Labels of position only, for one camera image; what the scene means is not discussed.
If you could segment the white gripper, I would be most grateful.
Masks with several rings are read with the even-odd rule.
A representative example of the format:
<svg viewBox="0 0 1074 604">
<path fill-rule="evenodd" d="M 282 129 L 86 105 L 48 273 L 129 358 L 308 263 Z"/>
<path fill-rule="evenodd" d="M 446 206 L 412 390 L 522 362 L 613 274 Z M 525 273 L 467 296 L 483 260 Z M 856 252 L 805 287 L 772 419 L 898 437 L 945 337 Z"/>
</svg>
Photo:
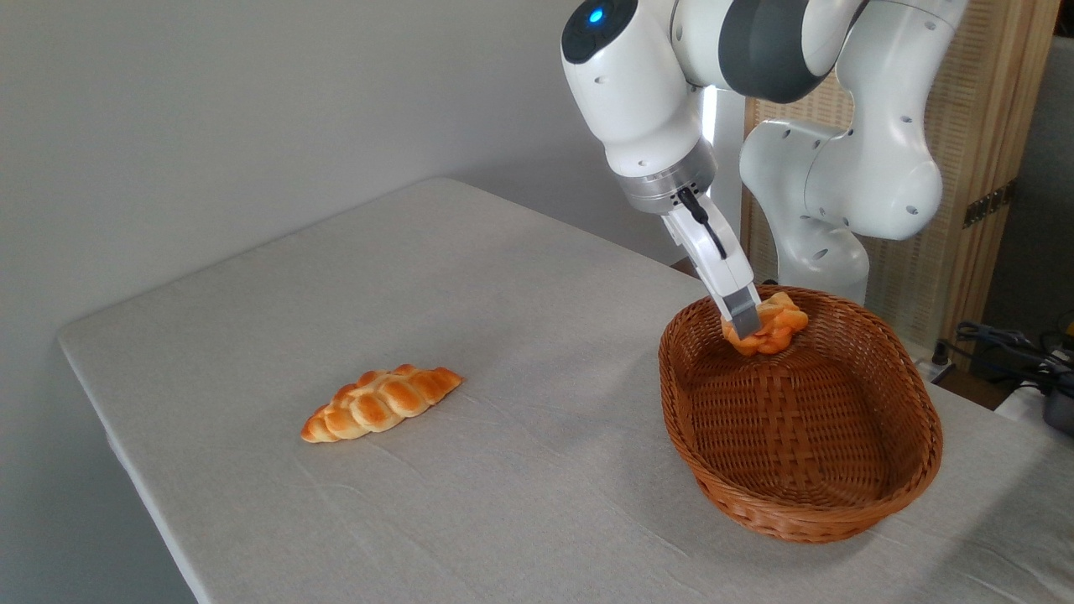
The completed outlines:
<svg viewBox="0 0 1074 604">
<path fill-rule="evenodd" d="M 748 255 L 710 196 L 698 196 L 697 201 L 708 217 L 706 222 L 699 222 L 683 204 L 676 204 L 661 218 L 674 244 L 687 251 L 709 294 L 724 302 L 736 337 L 754 336 L 763 322 Z"/>
</svg>

